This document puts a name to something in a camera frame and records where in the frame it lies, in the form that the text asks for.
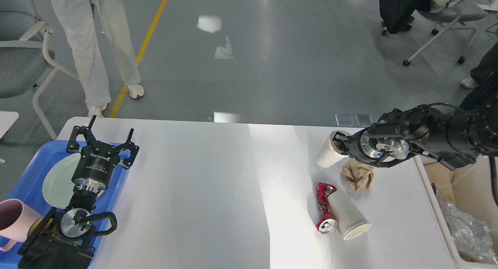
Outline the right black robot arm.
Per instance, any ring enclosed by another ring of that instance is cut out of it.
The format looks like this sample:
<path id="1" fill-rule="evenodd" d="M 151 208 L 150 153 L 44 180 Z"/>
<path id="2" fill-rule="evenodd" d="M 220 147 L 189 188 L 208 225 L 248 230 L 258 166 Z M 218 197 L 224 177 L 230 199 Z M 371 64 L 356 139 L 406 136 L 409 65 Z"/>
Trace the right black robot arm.
<path id="1" fill-rule="evenodd" d="M 425 155 L 450 170 L 475 163 L 479 155 L 497 156 L 497 72 L 469 94 L 452 113 L 435 104 L 406 111 L 398 108 L 354 134 L 333 131 L 323 149 L 333 157 L 350 157 L 390 168 Z"/>

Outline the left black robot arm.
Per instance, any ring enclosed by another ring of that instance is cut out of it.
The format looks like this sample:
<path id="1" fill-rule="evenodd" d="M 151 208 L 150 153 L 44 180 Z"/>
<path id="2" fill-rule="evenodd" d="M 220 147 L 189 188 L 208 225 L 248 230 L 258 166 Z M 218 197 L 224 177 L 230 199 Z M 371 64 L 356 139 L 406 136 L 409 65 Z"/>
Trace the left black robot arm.
<path id="1" fill-rule="evenodd" d="M 97 213 L 98 195 L 111 187 L 117 166 L 129 169 L 139 146 L 131 128 L 119 145 L 97 140 L 92 133 L 93 115 L 86 126 L 75 126 L 66 152 L 79 157 L 71 182 L 73 193 L 63 209 L 52 207 L 36 226 L 28 231 L 27 240 L 18 250 L 19 269 L 87 269 L 95 255 L 94 239 L 117 228 L 112 211 Z"/>

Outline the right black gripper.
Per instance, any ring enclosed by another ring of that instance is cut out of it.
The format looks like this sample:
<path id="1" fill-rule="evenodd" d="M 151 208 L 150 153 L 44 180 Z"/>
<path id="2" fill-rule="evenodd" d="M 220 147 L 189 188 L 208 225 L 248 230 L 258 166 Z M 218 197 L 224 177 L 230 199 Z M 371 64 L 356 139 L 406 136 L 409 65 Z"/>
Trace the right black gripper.
<path id="1" fill-rule="evenodd" d="M 346 131 L 333 131 L 333 149 L 339 154 L 348 154 L 361 163 L 377 161 L 377 150 L 373 148 L 367 130 L 361 130 L 353 135 Z"/>

